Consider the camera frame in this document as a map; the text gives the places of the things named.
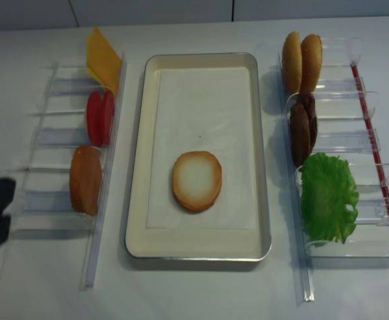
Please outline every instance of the white wall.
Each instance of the white wall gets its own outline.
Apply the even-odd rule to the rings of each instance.
[[[234,20],[389,15],[389,0],[234,0]]]
[[[232,0],[71,0],[81,27],[223,22]]]
[[[67,0],[0,0],[0,30],[76,26]]]

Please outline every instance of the tray rim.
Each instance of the tray rim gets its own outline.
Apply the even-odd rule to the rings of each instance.
[[[220,55],[246,55],[250,57],[254,61],[254,72],[255,72],[255,84],[250,85],[250,88],[254,89],[254,92],[256,94],[256,101],[253,101],[251,104],[256,105],[256,108],[258,109],[259,114],[261,115],[261,104],[260,104],[260,89],[259,89],[259,80],[258,80],[258,62],[255,58],[254,55],[247,53],[247,52],[227,52],[227,53],[184,53],[184,54],[169,54],[169,55],[153,55],[150,57],[144,68],[144,75],[143,75],[143,94],[141,97],[141,105],[140,105],[140,117],[139,121],[141,120],[141,109],[143,108],[143,102],[145,100],[145,87],[146,87],[146,71],[147,67],[149,66],[149,63],[158,57],[198,57],[198,56],[220,56]],[[125,236],[124,236],[124,244],[125,244],[125,249],[127,253],[136,260],[139,261],[151,261],[151,260],[162,260],[162,261],[228,261],[228,262],[241,262],[241,263],[258,263],[262,261],[270,252],[271,247],[272,247],[272,239],[271,239],[271,227],[270,227],[270,214],[269,214],[269,206],[268,206],[268,197],[267,197],[267,184],[266,184],[266,167],[265,167],[265,158],[264,158],[264,139],[263,139],[263,130],[262,130],[262,118],[261,116],[258,118],[259,125],[260,125],[260,131],[261,135],[259,137],[262,145],[262,170],[264,172],[264,177],[263,177],[263,182],[264,182],[264,190],[265,190],[265,197],[264,197],[264,204],[265,204],[265,211],[266,211],[266,224],[268,226],[266,232],[268,233],[268,247],[263,251],[258,257],[190,257],[190,256],[180,256],[180,257],[173,257],[173,256],[140,256],[140,255],[135,255],[134,253],[131,252],[129,246],[128,246],[128,222],[129,222],[129,216],[130,216],[130,208],[131,208],[131,198],[132,198],[132,192],[133,192],[133,179],[134,179],[134,172],[135,172],[135,160],[137,158],[137,145],[139,142],[139,131],[140,131],[140,123],[139,123],[139,129],[137,130],[137,145],[136,149],[133,155],[133,174],[131,175],[131,190],[130,190],[130,195],[129,195],[129,205],[127,207],[127,218],[126,218],[126,223],[125,223]],[[262,247],[262,244],[264,243],[263,235],[264,231],[260,227],[263,223],[258,222],[258,230],[259,230],[259,235],[260,235],[260,245]]]

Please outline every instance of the food item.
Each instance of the food item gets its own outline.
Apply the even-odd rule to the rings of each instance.
[[[311,92],[302,91],[298,94],[296,102],[301,103],[307,112],[308,128],[310,131],[310,153],[313,150],[317,138],[316,101]]]
[[[300,44],[298,32],[291,32],[283,44],[282,68],[285,86],[289,92],[313,92],[322,69],[320,37],[308,35]]]
[[[113,50],[101,32],[94,27],[93,34],[87,37],[87,71],[102,85],[116,95],[122,60]]]
[[[115,114],[115,97],[111,91],[106,91],[101,104],[100,132],[105,145],[110,143],[110,128]]]
[[[221,166],[207,151],[183,153],[173,169],[173,193],[185,209],[199,212],[214,204],[221,190]]]
[[[291,93],[299,92],[302,78],[300,35],[291,32],[283,45],[282,66],[285,86]]]
[[[322,69],[322,41],[318,35],[308,35],[301,43],[301,91],[313,92]]]
[[[70,199],[73,210],[96,215],[103,173],[97,151],[89,146],[78,147],[70,167]]]
[[[87,109],[85,111],[89,141],[97,147],[103,143],[100,128],[101,103],[100,93],[94,91],[89,95]]]
[[[316,102],[311,92],[302,91],[290,108],[292,160],[301,166],[312,153],[317,137]]]
[[[304,162],[301,177],[302,223],[310,240],[345,243],[356,228],[359,200],[348,162],[317,153]]]
[[[290,108],[290,149],[295,167],[299,167],[311,154],[310,128],[306,109],[301,103]]]

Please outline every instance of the parchment paper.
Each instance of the parchment paper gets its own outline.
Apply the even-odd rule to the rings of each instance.
[[[249,74],[245,68],[162,70],[147,228],[254,229],[258,215]],[[177,158],[211,152],[222,189],[202,213],[174,199]]]

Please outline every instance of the bottom bun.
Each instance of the bottom bun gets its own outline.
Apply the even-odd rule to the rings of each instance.
[[[214,204],[221,190],[221,166],[207,151],[183,153],[173,169],[173,193],[185,209],[199,212]]]
[[[96,215],[103,173],[97,151],[89,145],[77,147],[70,166],[70,200],[76,212]]]

